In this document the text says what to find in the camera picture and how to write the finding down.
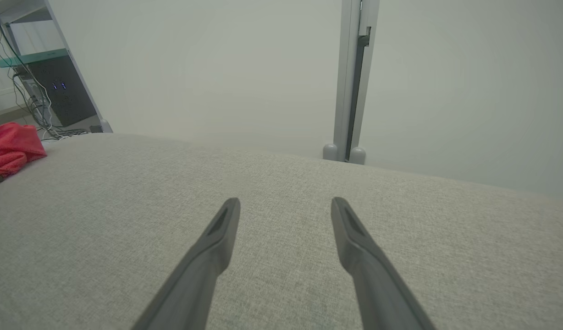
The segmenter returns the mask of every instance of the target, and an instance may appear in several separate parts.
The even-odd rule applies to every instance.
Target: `cable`
[[[13,81],[13,85],[15,86],[15,103],[17,104],[17,106],[19,106],[20,108],[23,108],[22,106],[20,106],[19,103],[17,103],[17,90],[20,92],[21,96],[23,97],[24,103],[27,107],[27,111],[28,113],[30,113],[30,115],[33,117],[33,119],[35,120],[35,122],[41,127],[41,129],[43,129],[43,136],[41,137],[42,140],[46,140],[45,139],[45,134],[49,133],[52,138],[55,139],[62,139],[62,138],[69,138],[72,135],[80,135],[80,134],[86,134],[88,133],[87,130],[85,129],[72,129],[72,130],[60,130],[62,127],[59,126],[55,126],[53,125],[53,122],[51,121],[51,119],[53,118],[53,112],[51,111],[51,98],[49,98],[49,95],[47,94],[47,89],[38,81],[38,79],[34,76],[34,74],[26,67],[25,63],[20,59],[19,54],[16,53],[16,51],[13,49],[13,47],[11,46],[11,43],[9,42],[9,39],[6,37],[6,34],[4,33],[2,24],[0,23],[0,46],[2,46],[4,52],[5,52],[5,56],[7,56],[8,58],[11,58],[11,56],[9,56],[6,53],[6,47],[2,44],[1,40],[4,37],[5,42],[7,43],[7,45],[9,46],[10,50],[13,52],[13,54],[15,55],[15,57],[17,58],[17,60],[19,61],[20,65],[25,69],[26,73],[30,74],[31,78],[33,78],[33,81],[36,82],[36,84],[38,84],[41,89],[39,90],[39,92],[41,93],[41,103],[44,103],[45,99],[44,97],[47,97],[47,101],[49,102],[47,104],[47,111],[49,112],[49,122],[48,120],[45,118],[45,111],[41,111],[39,109],[39,107],[44,107],[44,104],[36,104],[36,99],[35,96],[30,97],[30,99],[32,100],[30,103],[27,101],[27,99],[24,96],[24,92],[21,90],[21,88],[19,87],[19,85],[16,83],[15,81],[15,77],[19,76],[19,73],[16,73],[15,75],[13,75],[13,77],[11,77],[9,74],[11,72],[11,67],[12,67],[12,61],[7,61],[3,58],[3,56],[1,56],[0,54],[0,58],[5,61],[5,63],[9,64],[9,71],[7,72],[7,76]]]
[[[0,35],[5,38],[5,42],[6,42],[6,44],[9,45],[9,49],[13,52],[13,54],[15,54],[15,57],[17,58],[17,60],[19,61],[19,63],[21,63],[21,65],[23,66],[23,68],[25,69],[25,71],[31,75],[31,77],[33,78],[33,80],[34,80],[39,86],[41,86],[41,88],[43,88],[43,90],[41,90],[41,98],[43,98],[43,92],[45,91],[45,96],[47,96],[47,102],[49,102],[49,104],[47,105],[47,111],[50,113],[50,117],[53,117],[53,114],[51,113],[51,99],[49,98],[49,95],[47,94],[47,89],[46,89],[45,87],[43,87],[43,85],[37,80],[37,78],[34,76],[34,74],[26,67],[26,65],[24,64],[23,60],[21,60],[21,58],[19,57],[19,54],[17,54],[17,52],[15,51],[15,49],[13,48],[13,46],[11,46],[11,43],[9,42],[9,38],[6,37],[5,31],[3,30],[1,23],[0,23]]]

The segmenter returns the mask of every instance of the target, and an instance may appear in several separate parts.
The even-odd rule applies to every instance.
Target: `white cable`
[[[2,36],[2,25],[0,26],[0,35]],[[21,65],[23,66],[23,68],[29,72],[29,69],[23,64],[21,63]],[[43,132],[43,137],[45,138],[45,133],[48,132],[49,130],[51,130],[51,128],[53,127],[53,123],[51,122],[51,119],[53,118],[53,113],[51,112],[51,99],[49,98],[49,95],[47,94],[47,89],[45,87],[43,87],[43,85],[37,80],[37,78],[31,74],[33,80],[39,85],[41,86],[41,88],[43,88],[43,90],[45,91],[45,96],[47,96],[47,102],[49,102],[49,104],[47,105],[47,111],[49,112],[49,128],[45,129]],[[45,121],[45,125],[47,125],[47,121],[45,120],[45,115],[42,115],[41,118],[43,119],[43,121]],[[55,135],[59,136],[60,138],[62,137],[62,135],[59,135],[59,133],[57,133],[55,130],[53,130],[53,132],[55,132]]]
[[[3,43],[1,42],[1,40],[2,40],[2,31],[1,31],[1,29],[0,29],[0,47],[2,47],[2,51],[5,53],[5,56],[2,56],[2,55],[0,54],[0,57],[3,58],[3,59],[4,59],[4,58],[7,58],[7,59],[12,58],[12,56],[7,53],[7,51],[6,51],[6,46],[5,46],[5,44],[3,44]],[[9,69],[8,69],[7,72],[6,72],[6,76],[9,77],[9,79],[13,81],[13,85],[19,86],[19,84],[17,84],[17,83],[15,82],[15,77],[14,77],[14,76],[11,77],[11,69],[12,69],[12,65],[9,65]]]
[[[11,55],[7,54],[5,45],[0,42],[0,46],[2,46],[2,50],[3,50],[3,52],[5,53],[5,56],[1,56],[1,55],[0,55],[0,56],[1,56],[2,58],[12,58]],[[15,82],[15,78],[14,78],[14,77],[11,77],[11,68],[12,68],[12,66],[9,66],[9,70],[8,70],[7,73],[6,73],[6,76],[9,77],[9,79],[13,81],[13,84],[19,86],[19,84],[17,84],[17,83]],[[47,90],[45,90],[45,95],[47,96],[47,100],[49,101],[50,106],[51,106],[51,100],[49,99],[49,96],[47,95]],[[47,120],[45,119],[45,117],[44,117],[43,115],[41,115],[41,112],[40,112],[40,111],[37,111],[37,113],[38,113],[39,116],[41,117],[41,120],[44,121],[45,124],[47,124]]]

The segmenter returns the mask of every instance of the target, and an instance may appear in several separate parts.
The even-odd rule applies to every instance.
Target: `baseboard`
[[[1,110],[0,125],[3,125],[4,123],[8,123],[10,121],[17,121],[18,119],[21,119],[22,117],[25,117],[27,115],[28,113],[24,109],[17,106]]]
[[[1,89],[0,90],[0,96],[5,95],[5,94],[11,94],[11,93],[14,93],[14,92],[15,92],[15,88],[12,88],[12,87]]]

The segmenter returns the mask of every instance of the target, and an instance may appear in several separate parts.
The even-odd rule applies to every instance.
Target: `black wire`
[[[25,69],[26,73],[30,74],[31,77],[33,78],[33,80],[35,82],[38,82],[37,78],[34,76],[34,74],[26,67],[25,63],[23,62],[23,60],[20,59],[19,54],[17,54],[17,52],[13,49],[13,47],[11,46],[11,43],[9,42],[9,39],[6,37],[5,32],[2,28],[2,25],[0,23],[0,46],[3,46],[2,49],[5,52],[5,55],[8,56],[8,54],[6,53],[6,48],[4,47],[4,45],[2,44],[1,40],[2,38],[5,38],[5,42],[6,44],[8,44],[9,48],[11,49],[11,51],[13,52],[13,54],[15,55],[15,57],[17,58],[17,60],[19,61],[19,63],[23,66],[23,68]],[[1,55],[0,58],[7,64],[9,64],[9,72],[11,71],[11,66],[13,64],[12,60],[7,61],[5,60]],[[11,80],[13,81],[13,85],[15,86],[15,103],[17,104],[17,106],[19,106],[20,108],[23,108],[22,106],[20,106],[19,103],[17,103],[17,90],[19,90],[19,93],[21,94],[21,96],[23,97],[23,101],[27,107],[27,112],[30,113],[30,115],[33,117],[33,119],[35,120],[36,123],[38,123],[39,126],[41,126],[41,129],[45,129],[47,131],[47,133],[49,133],[53,139],[55,140],[59,140],[60,136],[71,136],[71,135],[80,135],[80,134],[86,134],[88,133],[87,130],[85,129],[71,129],[71,130],[61,130],[62,127],[60,126],[55,126],[51,123],[47,123],[47,119],[45,119],[45,113],[43,110],[40,110],[39,107],[44,107],[45,104],[45,95],[43,93],[42,88],[38,88],[39,92],[41,93],[41,104],[36,104],[36,98],[35,96],[32,96],[30,99],[32,100],[30,103],[27,101],[27,99],[24,96],[24,93],[22,92],[22,90],[19,88],[19,86],[17,85],[17,83],[15,82],[15,77],[19,76],[19,73],[16,73],[13,75],[13,77],[11,78]],[[36,115],[35,115],[35,111],[38,112],[39,115],[41,115],[41,119],[43,121],[41,121],[41,119],[39,119]]]

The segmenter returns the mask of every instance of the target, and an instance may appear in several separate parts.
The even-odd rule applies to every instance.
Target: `red towel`
[[[0,176],[17,173],[26,163],[47,156],[35,126],[0,125]]]

